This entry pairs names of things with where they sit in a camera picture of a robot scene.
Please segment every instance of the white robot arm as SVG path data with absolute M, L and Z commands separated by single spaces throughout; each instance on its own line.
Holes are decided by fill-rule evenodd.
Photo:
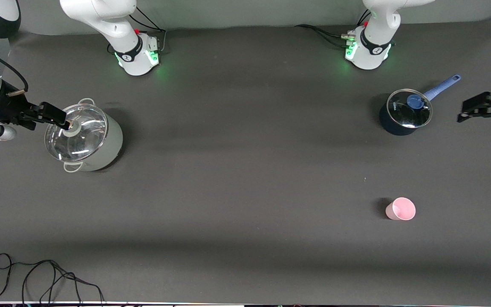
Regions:
M 368 26 L 359 26 L 349 35 L 356 35 L 350 42 L 345 58 L 363 70 L 378 68 L 387 58 L 391 39 L 401 25 L 398 9 L 422 6 L 435 0 L 363 0 L 372 17 Z
M 119 65 L 128 74 L 144 75 L 158 65 L 156 38 L 136 34 L 124 18 L 136 10 L 136 0 L 60 0 L 60 6 L 71 19 L 100 32 L 115 49 Z

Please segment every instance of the tangled cable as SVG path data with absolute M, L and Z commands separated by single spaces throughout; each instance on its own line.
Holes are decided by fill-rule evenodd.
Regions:
M 52 284 L 49 286 L 49 288 L 47 288 L 47 290 L 45 292 L 43 292 L 43 295 L 41 295 L 41 297 L 39 298 L 40 304 L 42 304 L 41 301 L 43 300 L 43 297 L 45 297 L 45 295 L 48 293 L 49 299 L 48 299 L 47 307 L 50 306 L 50 302 L 52 300 L 52 289 L 63 278 L 74 281 L 75 293 L 77 294 L 77 299 L 78 299 L 79 303 L 82 303 L 82 299 L 81 299 L 80 294 L 78 293 L 78 285 L 77 284 L 86 284 L 87 286 L 95 287 L 98 290 L 98 293 L 100 295 L 100 303 L 103 304 L 103 302 L 105 301 L 104 295 L 103 295 L 103 293 L 101 293 L 100 287 L 98 287 L 96 284 L 91 284 L 90 282 L 86 282 L 86 281 L 78 278 L 73 272 L 67 272 L 54 260 L 47 259 L 47 260 L 41 260 L 39 262 L 35 262 L 34 264 L 26 264 L 24 262 L 12 262 L 11 257 L 7 253 L 0 253 L 0 258 L 1 258 L 1 256 L 5 256 L 8 259 L 9 264 L 7 266 L 0 266 L 0 270 L 7 270 L 7 277 L 6 277 L 6 281 L 5 281 L 5 286 L 3 287 L 3 290 L 0 292 L 0 296 L 3 295 L 3 293 L 5 293 L 7 287 L 9 286 L 10 274 L 11 274 L 12 268 L 14 266 L 16 266 L 17 264 L 20 264 L 22 266 L 33 266 L 33 268 L 31 268 L 31 270 L 29 270 L 28 274 L 26 274 L 26 277 L 24 278 L 24 281 L 22 282 L 22 306 L 25 306 L 25 304 L 26 304 L 25 299 L 24 299 L 24 291 L 26 288 L 26 283 L 28 281 L 28 277 L 38 266 L 40 266 L 42 264 L 50 264 L 50 266 L 52 266 L 53 277 L 52 277 Z M 60 273 L 59 278 L 56 278 L 56 272 Z

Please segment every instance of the black strap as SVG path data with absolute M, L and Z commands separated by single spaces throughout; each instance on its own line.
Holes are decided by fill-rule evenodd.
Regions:
M 376 45 L 375 43 L 371 43 L 370 41 L 368 41 L 367 37 L 365 37 L 365 30 L 363 29 L 363 31 L 361 31 L 361 43 L 363 44 L 363 46 L 365 46 L 370 54 L 372 55 L 379 55 L 381 54 L 384 50 L 386 50 L 386 48 L 390 45 L 391 41 L 389 41 L 388 43 L 385 43 L 384 45 Z
M 136 58 L 136 55 L 138 55 L 140 53 L 140 51 L 142 50 L 142 47 L 143 47 L 143 41 L 142 41 L 142 38 L 139 37 L 139 35 L 138 35 L 138 43 L 136 44 L 136 47 L 134 47 L 134 49 L 132 49 L 128 52 L 118 52 L 115 50 L 115 53 L 123 61 L 132 62 Z

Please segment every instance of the black cable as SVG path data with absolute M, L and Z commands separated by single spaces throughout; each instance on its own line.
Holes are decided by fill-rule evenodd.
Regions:
M 78 283 L 80 284 L 85 284 L 87 286 L 93 286 L 95 288 L 97 288 L 98 290 L 98 294 L 100 295 L 100 303 L 103 304 L 103 302 L 105 301 L 104 299 L 104 295 L 103 293 L 101 292 L 101 289 L 100 287 L 98 287 L 96 284 L 91 284 L 89 282 L 86 282 L 80 278 L 78 278 L 73 272 L 67 272 L 66 270 L 64 270 L 56 261 L 54 260 L 41 260 L 39 262 L 35 262 L 34 264 L 26 264 L 24 262 L 12 262 L 12 259 L 11 257 L 7 254 L 7 253 L 0 253 L 0 257 L 1 256 L 6 256 L 6 258 L 8 259 L 9 261 L 9 264 L 8 266 L 0 266 L 0 270 L 6 270 L 8 269 L 7 271 L 7 277 L 6 277 L 6 281 L 5 281 L 5 286 L 3 287 L 3 290 L 0 292 L 0 296 L 3 295 L 3 293 L 6 291 L 7 287 L 9 286 L 9 279 L 10 279 L 10 274 L 11 274 L 11 271 L 12 271 L 12 267 L 14 267 L 15 265 L 17 264 L 20 264 L 22 266 L 33 266 L 33 268 L 31 268 L 31 270 L 29 270 L 28 274 L 26 274 L 26 277 L 24 278 L 23 282 L 22 282 L 22 306 L 25 306 L 26 302 L 25 302 L 25 296 L 24 296 L 24 293 L 25 293 L 25 289 L 26 289 L 26 284 L 27 284 L 27 281 L 28 281 L 28 278 L 30 276 L 30 274 L 37 268 L 39 267 L 40 265 L 42 264 L 50 264 L 52 266 L 52 270 L 53 270 L 53 276 L 52 276 L 52 284 L 49 286 L 49 288 L 43 293 L 43 295 L 41 295 L 41 297 L 39 298 L 39 303 L 41 304 L 42 303 L 42 300 L 43 300 L 43 297 L 47 294 L 47 292 L 49 293 L 49 300 L 48 300 L 48 303 L 47 303 L 47 307 L 50 306 L 50 302 L 52 301 L 52 290 L 54 288 L 54 286 L 56 284 L 58 284 L 58 282 L 62 279 L 62 278 L 65 278 L 65 279 L 69 279 L 69 280 L 72 280 L 75 282 L 75 292 L 77 294 L 77 298 L 78 298 L 78 301 L 79 303 L 82 302 L 82 299 L 81 299 L 81 296 L 79 295 L 79 292 L 78 292 Z M 60 277 L 59 278 L 56 278 L 56 272 L 59 272 L 60 273 Z
M 362 18 L 362 19 L 359 21 L 359 23 L 357 23 L 357 25 L 358 25 L 358 26 L 359 26 L 359 25 L 361 25 L 361 23 L 363 23 L 363 21 L 365 21 L 365 19 L 367 19 L 367 17 L 368 17 L 368 16 L 370 16 L 370 12 L 369 12 L 367 15 L 365 15 L 365 17 L 363 17 L 363 18 Z
M 28 85 L 28 82 L 26 81 L 26 78 L 24 78 L 24 76 L 22 76 L 22 74 L 20 74 L 20 72 L 18 72 L 18 70 L 16 70 L 14 67 L 10 66 L 10 64 L 5 62 L 4 60 L 0 59 L 0 63 L 7 66 L 10 70 L 12 70 L 12 72 L 14 72 L 18 76 L 18 78 L 20 78 L 22 83 L 24 83 L 24 91 L 27 92 L 29 89 L 29 85 Z
M 158 28 L 153 28 L 153 27 L 151 27 L 151 26 L 148 26 L 148 25 L 146 25 L 146 24 L 144 24 L 144 23 L 142 23 L 142 22 L 138 21 L 137 19 L 135 19 L 135 18 L 134 18 L 134 16 L 132 16 L 132 15 L 129 15 L 129 16 L 130 16 L 130 18 L 131 18 L 133 21 L 135 21 L 136 23 L 139 23 L 140 25 L 142 25 L 142 26 L 144 26 L 144 27 L 146 27 L 146 28 L 149 28 L 149 29 L 153 29 L 153 30 L 157 30 L 157 31 L 161 31 L 161 32 L 162 32 L 162 30 L 161 30 L 161 29 L 158 29 Z
M 359 21 L 357 21 L 357 25 L 360 25 L 360 24 L 361 24 L 361 22 L 362 22 L 362 21 L 363 21 L 365 18 L 367 18 L 369 15 L 370 15 L 369 10 L 365 10 L 365 11 L 363 12 L 363 14 L 361 14 L 361 17 L 359 18 Z
M 137 8 L 137 9 L 138 9 L 138 12 L 140 12 L 145 18 L 147 18 L 147 20 L 150 21 L 150 23 L 152 23 L 158 30 L 164 31 L 164 32 L 166 31 L 164 29 L 159 28 L 158 25 L 156 25 L 156 23 L 154 23 L 147 15 L 145 15 L 144 12 L 142 12 L 142 10 L 140 10 L 140 8 Z
M 346 45 L 343 45 L 343 44 L 340 44 L 340 43 L 335 43 L 335 42 L 333 42 L 333 41 L 331 41 L 329 39 L 329 37 L 332 37 L 332 38 L 340 38 L 339 35 L 334 35 L 333 33 L 327 32 L 327 31 L 325 31 L 323 29 L 320 29 L 318 27 L 311 26 L 311 25 L 304 25 L 304 24 L 302 24 L 302 25 L 296 25 L 295 27 L 312 29 L 316 33 L 318 33 L 319 36 L 321 36 L 323 39 L 325 39 L 325 41 L 327 41 L 328 43 L 330 43 L 331 45 L 336 46 L 336 47 L 339 47 L 339 48 L 346 48 L 347 47 Z
M 327 35 L 327 36 L 330 36 L 330 37 L 336 37 L 336 38 L 340 38 L 340 37 L 341 37 L 340 35 L 336 35 L 336 34 L 333 34 L 333 33 L 327 32 L 327 31 L 325 31 L 324 29 L 321 29 L 321 28 L 319 28 L 319 27 L 312 26 L 312 25 L 305 25 L 304 23 L 303 23 L 303 24 L 300 24 L 300 25 L 296 25 L 295 27 L 312 29 L 312 30 L 314 30 L 314 31 L 321 32 L 321 33 L 323 33 L 324 35 Z
M 115 52 L 115 49 L 113 49 L 113 52 L 111 52 L 111 51 L 109 51 L 109 47 L 111 47 L 111 44 L 110 44 L 110 43 L 108 43 L 108 44 L 107 44 L 107 48 L 106 48 L 107 53 L 108 53 L 108 54 L 113 54 L 113 52 Z

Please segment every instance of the pink cup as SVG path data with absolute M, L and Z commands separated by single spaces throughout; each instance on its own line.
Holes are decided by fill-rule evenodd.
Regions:
M 395 221 L 408 221 L 416 215 L 416 208 L 408 198 L 399 197 L 386 207 L 386 215 Z

